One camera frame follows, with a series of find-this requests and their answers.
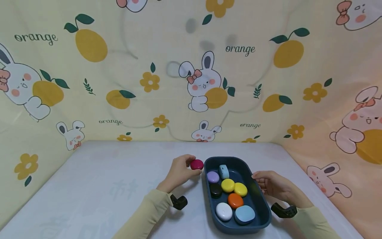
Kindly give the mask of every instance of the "yellow flower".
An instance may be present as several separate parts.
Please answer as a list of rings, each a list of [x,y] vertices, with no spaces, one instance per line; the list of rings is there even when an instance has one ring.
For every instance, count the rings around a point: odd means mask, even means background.
[[[290,129],[287,130],[288,134],[292,135],[294,140],[302,138],[304,136],[303,131],[305,127],[303,125],[292,125]]]
[[[231,8],[235,0],[224,0],[222,4],[218,3],[218,0],[207,0],[206,9],[209,12],[214,12],[217,18],[222,18],[225,15],[227,8]]]
[[[321,98],[324,98],[328,94],[328,92],[322,88],[320,83],[314,83],[310,88],[306,88],[304,90],[304,94],[304,100],[313,100],[314,102],[318,103],[321,101]]]
[[[159,128],[166,128],[166,124],[168,124],[170,121],[166,119],[164,115],[160,115],[159,117],[154,118],[154,127],[159,127]]]
[[[126,136],[126,135],[120,135],[117,139],[119,141],[131,141],[133,138],[131,138],[130,136]]]
[[[253,138],[247,138],[246,140],[244,141],[241,141],[242,143],[256,143],[256,140],[254,140]]]
[[[159,89],[158,82],[160,81],[159,76],[151,75],[150,72],[143,73],[143,79],[139,81],[141,86],[144,86],[144,91],[150,92],[152,89],[154,91]]]
[[[29,156],[29,154],[25,153],[21,155],[21,163],[17,164],[15,167],[15,173],[18,173],[17,179],[26,179],[30,174],[34,173],[39,167],[39,164],[37,163],[38,159],[39,157],[37,154]]]

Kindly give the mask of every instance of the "cartoon rabbit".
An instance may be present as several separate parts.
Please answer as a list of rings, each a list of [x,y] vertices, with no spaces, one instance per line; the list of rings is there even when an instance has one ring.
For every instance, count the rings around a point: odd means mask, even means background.
[[[382,2],[380,0],[343,1],[337,6],[340,13],[337,25],[344,25],[349,31],[365,28],[382,17]]]
[[[208,110],[205,94],[212,88],[219,88],[222,78],[219,73],[212,69],[214,65],[214,53],[208,51],[202,57],[202,70],[195,70],[190,62],[183,62],[179,67],[179,75],[187,77],[187,90],[192,96],[191,103],[188,104],[190,110],[204,112]]]
[[[342,119],[343,127],[330,133],[330,139],[345,153],[357,151],[356,143],[364,140],[364,131],[382,130],[382,100],[374,97],[377,91],[376,86],[362,90],[355,99],[357,106]]]
[[[117,0],[117,5],[120,8],[127,8],[134,13],[141,11],[146,6],[146,3],[147,0]]]
[[[322,169],[316,166],[308,166],[306,169],[307,175],[313,182],[321,189],[321,191],[327,196],[331,197],[334,193],[341,193],[345,198],[350,198],[352,195],[351,190],[343,184],[335,184],[328,177],[336,174],[340,171],[340,166],[337,163],[331,163]]]
[[[68,150],[75,150],[81,146],[81,140],[85,138],[84,133],[81,131],[82,128],[85,128],[82,121],[74,121],[73,128],[69,131],[64,122],[58,122],[56,128],[65,137]]]
[[[192,133],[191,137],[197,142],[211,142],[215,139],[215,134],[220,133],[222,128],[215,126],[212,130],[208,130],[208,121],[200,122],[199,129]]]
[[[15,63],[8,50],[0,44],[0,62],[5,66],[0,70],[0,90],[16,105],[24,106],[35,121],[47,117],[50,107],[33,96],[33,84],[41,80],[40,75],[30,66]]]

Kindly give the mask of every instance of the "white tablecloth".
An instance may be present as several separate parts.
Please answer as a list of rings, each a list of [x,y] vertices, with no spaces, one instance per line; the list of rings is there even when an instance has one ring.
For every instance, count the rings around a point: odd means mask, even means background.
[[[0,239],[112,238],[144,195],[164,179],[172,159],[186,153],[202,161],[234,156],[247,162],[253,172],[274,170],[301,188],[342,238],[362,238],[279,145],[88,141],[3,228]],[[170,208],[150,238],[303,238],[292,220],[274,214],[272,223],[257,234],[221,233],[212,222],[204,175],[200,177],[173,192],[186,196],[188,205],[181,211]],[[276,200],[268,198],[268,202],[272,205]]]

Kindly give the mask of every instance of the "left hand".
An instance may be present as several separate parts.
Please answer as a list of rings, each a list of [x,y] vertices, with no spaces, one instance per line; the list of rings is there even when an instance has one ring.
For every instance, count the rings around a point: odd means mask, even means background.
[[[157,190],[170,193],[176,187],[187,182],[193,176],[200,175],[201,169],[188,169],[190,163],[194,161],[194,155],[185,154],[175,158],[172,161],[170,171],[168,172],[165,180],[163,180],[157,187]]]

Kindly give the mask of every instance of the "wallpaper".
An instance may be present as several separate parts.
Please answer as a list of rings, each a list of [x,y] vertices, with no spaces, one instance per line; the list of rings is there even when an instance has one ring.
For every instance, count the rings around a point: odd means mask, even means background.
[[[381,17],[379,0],[6,0],[0,225],[87,140],[270,141],[378,237]]]

